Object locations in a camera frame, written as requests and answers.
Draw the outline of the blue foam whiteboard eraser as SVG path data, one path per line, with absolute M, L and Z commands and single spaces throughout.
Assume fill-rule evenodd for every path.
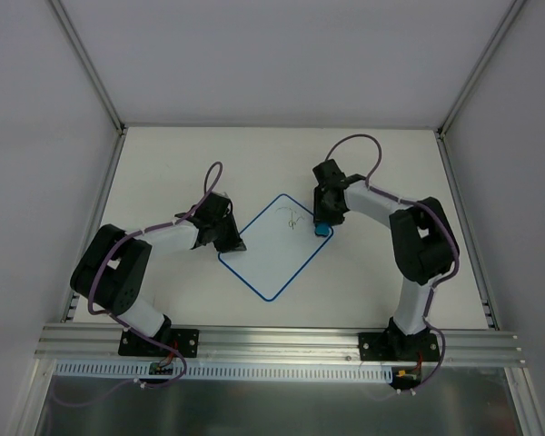
M 314 234 L 318 237 L 328 237 L 331 233 L 331 226 L 327 223 L 317 223 L 314 228 Z

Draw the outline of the blue-framed small whiteboard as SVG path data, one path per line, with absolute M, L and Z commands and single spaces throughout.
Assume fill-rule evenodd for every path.
M 240 231 L 246 250 L 219 262 L 265 302 L 274 302 L 332 239 L 314 234 L 313 213 L 281 193 Z

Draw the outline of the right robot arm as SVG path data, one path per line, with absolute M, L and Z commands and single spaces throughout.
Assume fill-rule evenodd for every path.
M 403 276 L 394 315 L 385 330 L 375 337 L 359 335 L 364 361 L 428 362 L 440 356 L 427 323 L 435 288 L 456 275 L 460 249 L 439 200 L 420 201 L 388 193 L 359 174 L 345 175 L 329 159 L 312 172 L 314 233 L 327 237 L 344 222 L 347 212 L 361 213 L 386 226 L 391 233 L 394 261 Z

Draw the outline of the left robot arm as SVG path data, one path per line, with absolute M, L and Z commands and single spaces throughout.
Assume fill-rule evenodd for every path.
M 183 340 L 170 318 L 141 295 L 147 265 L 157 256 L 210 244 L 218 253 L 246 250 L 225 194 L 208 193 L 190 212 L 146 229 L 102 226 L 74 268 L 70 287 L 124 326 L 121 354 L 164 357 Z

